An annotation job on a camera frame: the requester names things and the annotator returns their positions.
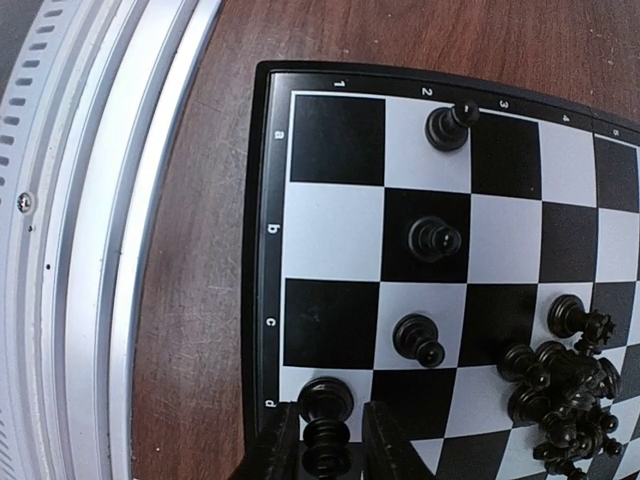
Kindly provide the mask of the black pawn file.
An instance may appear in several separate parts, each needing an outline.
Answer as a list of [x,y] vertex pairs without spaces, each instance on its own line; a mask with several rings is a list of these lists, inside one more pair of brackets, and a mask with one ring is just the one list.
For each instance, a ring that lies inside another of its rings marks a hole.
[[426,315],[413,313],[401,318],[394,327],[392,340],[400,356],[415,360],[424,368],[436,368],[445,359],[438,328]]
[[437,108],[426,119],[426,139],[439,151],[458,150],[466,144],[469,130],[479,117],[479,106],[472,100],[461,100],[451,107]]
[[425,263],[434,263],[455,255],[461,245],[459,231],[435,216],[416,220],[408,234],[410,252]]

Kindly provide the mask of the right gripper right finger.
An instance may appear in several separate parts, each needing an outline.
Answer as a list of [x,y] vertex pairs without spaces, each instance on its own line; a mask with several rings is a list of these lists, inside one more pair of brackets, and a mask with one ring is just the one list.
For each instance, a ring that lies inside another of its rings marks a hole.
[[436,479],[382,401],[364,404],[364,479]]

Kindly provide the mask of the folding black silver chessboard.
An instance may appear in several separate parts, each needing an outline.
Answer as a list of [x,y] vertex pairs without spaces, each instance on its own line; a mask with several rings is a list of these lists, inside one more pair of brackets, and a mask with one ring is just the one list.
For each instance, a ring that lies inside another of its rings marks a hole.
[[[472,100],[466,144],[426,139],[429,114]],[[459,251],[410,252],[418,219],[457,229]],[[609,314],[603,354],[622,377],[604,403],[618,457],[592,479],[639,475],[639,126],[586,106],[451,74],[263,61],[256,69],[242,254],[247,443],[281,402],[332,376],[354,396],[351,477],[363,467],[368,401],[385,402],[441,479],[543,479],[542,433],[507,414],[501,351],[551,339],[562,294]],[[433,369],[400,356],[397,322],[431,318]]]

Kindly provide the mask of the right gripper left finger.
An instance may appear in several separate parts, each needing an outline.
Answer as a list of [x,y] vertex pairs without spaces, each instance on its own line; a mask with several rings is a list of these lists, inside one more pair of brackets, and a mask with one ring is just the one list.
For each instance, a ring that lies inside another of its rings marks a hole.
[[299,408],[280,403],[254,445],[230,475],[232,480],[283,480],[298,478]]

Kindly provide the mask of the black chess piece lone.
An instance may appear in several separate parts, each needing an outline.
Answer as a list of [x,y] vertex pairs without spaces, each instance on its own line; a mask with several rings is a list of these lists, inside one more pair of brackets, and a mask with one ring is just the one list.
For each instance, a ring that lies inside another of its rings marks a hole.
[[349,386],[335,377],[314,378],[302,387],[297,403],[307,423],[303,431],[304,470],[317,479],[338,479],[348,473],[352,461],[346,421],[354,409]]

